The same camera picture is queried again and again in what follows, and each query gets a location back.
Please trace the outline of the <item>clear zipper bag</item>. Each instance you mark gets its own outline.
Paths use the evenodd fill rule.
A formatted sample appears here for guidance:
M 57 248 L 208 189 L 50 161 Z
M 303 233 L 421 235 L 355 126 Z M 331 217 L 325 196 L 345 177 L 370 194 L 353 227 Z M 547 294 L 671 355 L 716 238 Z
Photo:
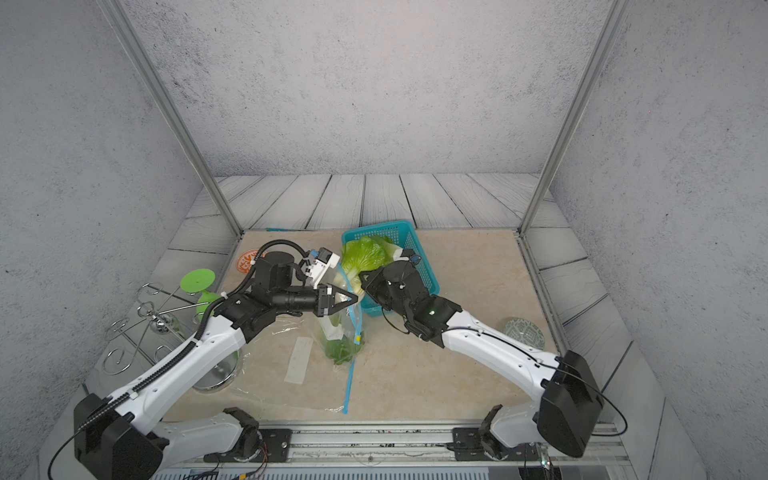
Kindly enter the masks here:
M 360 336 L 363 333 L 362 326 L 362 312 L 357 299 L 336 299 L 330 292 L 329 286 L 336 285 L 344 290 L 352 291 L 356 294 L 353 288 L 350 286 L 343 269 L 336 267 L 329 270 L 323 280 L 320 283 L 320 292 L 330 299 L 330 307 L 335 303 L 341 303 L 348 300 L 356 301 L 357 304 L 353 308 L 347 308 L 341 312 L 330 316 L 329 309 L 324 311 L 324 315 L 317 319 L 313 335 L 315 343 L 320 347 L 321 352 L 324 353 L 324 347 L 328 340 L 341 339 L 343 336 L 354 338 Z
M 232 388 L 267 405 L 348 411 L 355 359 L 334 366 L 314 341 L 318 318 L 281 318 L 242 350 Z

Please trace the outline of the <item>chinese cabbage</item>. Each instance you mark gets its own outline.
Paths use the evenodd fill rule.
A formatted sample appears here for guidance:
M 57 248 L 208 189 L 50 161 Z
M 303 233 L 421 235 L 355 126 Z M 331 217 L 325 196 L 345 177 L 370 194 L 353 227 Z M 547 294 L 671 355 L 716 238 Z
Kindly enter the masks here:
M 398 249 L 400 248 L 388 237 L 378 235 L 363 236 L 343 245 L 342 269 L 357 295 L 363 291 L 360 273 L 388 265 L 393 261 L 394 252 Z
M 354 338 L 343 336 L 341 339 L 328 340 L 324 347 L 324 353 L 334 365 L 342 365 L 351 362 L 364 345 L 363 334 Z

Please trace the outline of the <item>chinese cabbage top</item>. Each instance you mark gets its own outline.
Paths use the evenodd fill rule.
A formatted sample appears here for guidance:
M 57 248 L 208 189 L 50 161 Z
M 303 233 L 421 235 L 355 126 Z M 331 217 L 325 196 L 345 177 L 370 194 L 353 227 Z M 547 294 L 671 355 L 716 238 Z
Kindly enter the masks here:
M 388 237 L 378 235 L 363 236 L 343 245 L 342 269 L 357 295 L 363 291 L 360 273 L 388 265 L 393 261 L 394 252 L 398 249 L 400 248 Z

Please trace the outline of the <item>teal plastic basket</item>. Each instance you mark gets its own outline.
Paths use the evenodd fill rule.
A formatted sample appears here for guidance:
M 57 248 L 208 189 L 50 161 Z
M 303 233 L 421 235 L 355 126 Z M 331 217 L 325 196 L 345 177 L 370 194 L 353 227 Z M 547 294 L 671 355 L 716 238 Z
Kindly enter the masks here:
M 363 292 L 359 274 L 404 259 L 406 250 L 412 250 L 420 259 L 416 270 L 429 293 L 438 294 L 439 283 L 416 230 L 409 221 L 384 222 L 347 230 L 342 234 L 342 270 L 360 299 L 361 310 L 365 315 L 380 317 L 382 311 L 381 307 Z

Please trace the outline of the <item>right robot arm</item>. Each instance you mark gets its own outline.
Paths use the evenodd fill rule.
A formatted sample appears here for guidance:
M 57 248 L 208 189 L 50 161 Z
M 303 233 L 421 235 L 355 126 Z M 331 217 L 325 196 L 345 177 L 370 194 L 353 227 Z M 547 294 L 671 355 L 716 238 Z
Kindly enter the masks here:
M 586 360 L 574 351 L 558 356 L 489 327 L 459 304 L 432 294 L 416 267 L 397 260 L 360 273 L 366 296 L 403 319 L 407 332 L 463 354 L 523 390 L 526 405 L 494 406 L 478 429 L 485 455 L 542 443 L 570 457 L 584 455 L 605 401 Z

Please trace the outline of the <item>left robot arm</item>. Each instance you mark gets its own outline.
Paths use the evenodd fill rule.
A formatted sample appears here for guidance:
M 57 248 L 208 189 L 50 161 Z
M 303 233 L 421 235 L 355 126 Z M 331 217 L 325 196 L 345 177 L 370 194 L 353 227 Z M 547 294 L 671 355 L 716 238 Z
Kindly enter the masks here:
M 196 332 L 151 369 L 105 398 L 89 394 L 74 409 L 69 444 L 97 479 L 149 479 L 201 456 L 267 462 L 258 421 L 238 407 L 187 422 L 163 418 L 214 366 L 238 352 L 280 315 L 330 317 L 358 301 L 344 289 L 340 257 L 293 241 L 264 244 L 241 283 L 211 302 Z

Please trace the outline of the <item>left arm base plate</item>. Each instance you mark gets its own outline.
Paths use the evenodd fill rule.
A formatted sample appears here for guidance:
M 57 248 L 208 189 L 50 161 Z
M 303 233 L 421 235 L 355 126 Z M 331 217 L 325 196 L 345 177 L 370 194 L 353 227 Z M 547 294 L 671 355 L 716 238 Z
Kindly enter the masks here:
M 292 434 L 287 428 L 246 430 L 232 449 L 206 454 L 203 460 L 207 463 L 285 463 Z

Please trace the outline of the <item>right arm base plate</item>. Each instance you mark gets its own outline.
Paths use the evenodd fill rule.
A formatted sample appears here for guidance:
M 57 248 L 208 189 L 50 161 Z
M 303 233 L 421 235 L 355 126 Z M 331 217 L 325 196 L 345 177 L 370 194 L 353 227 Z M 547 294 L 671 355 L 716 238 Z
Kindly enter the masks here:
M 532 462 L 538 458 L 538 450 L 532 444 L 506 447 L 479 427 L 458 427 L 452 430 L 452 441 L 446 448 L 454 453 L 457 461 Z

